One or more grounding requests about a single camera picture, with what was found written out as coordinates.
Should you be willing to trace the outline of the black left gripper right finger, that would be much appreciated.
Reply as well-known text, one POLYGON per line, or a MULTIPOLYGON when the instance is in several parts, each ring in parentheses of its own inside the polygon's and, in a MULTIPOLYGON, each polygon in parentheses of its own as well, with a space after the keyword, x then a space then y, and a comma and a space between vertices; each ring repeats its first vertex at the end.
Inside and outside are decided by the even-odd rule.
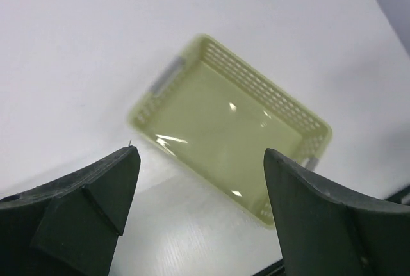
POLYGON ((408 275, 409 206, 356 192, 274 149, 263 159, 287 275, 408 275))

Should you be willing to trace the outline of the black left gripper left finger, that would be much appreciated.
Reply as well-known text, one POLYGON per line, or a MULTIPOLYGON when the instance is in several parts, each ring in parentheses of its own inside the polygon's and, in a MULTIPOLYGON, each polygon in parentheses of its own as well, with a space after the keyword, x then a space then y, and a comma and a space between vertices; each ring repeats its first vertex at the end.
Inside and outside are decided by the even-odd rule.
POLYGON ((107 275, 140 171, 135 146, 1 200, 2 275, 107 275))

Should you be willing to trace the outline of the green perforated plastic basket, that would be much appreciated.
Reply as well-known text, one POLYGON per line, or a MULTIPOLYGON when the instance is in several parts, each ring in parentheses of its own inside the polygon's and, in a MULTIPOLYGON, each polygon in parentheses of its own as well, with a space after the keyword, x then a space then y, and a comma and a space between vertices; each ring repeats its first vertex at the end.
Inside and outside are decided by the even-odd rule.
POLYGON ((129 123, 269 229, 265 151, 313 169, 332 139, 327 122, 206 34, 174 58, 129 123))

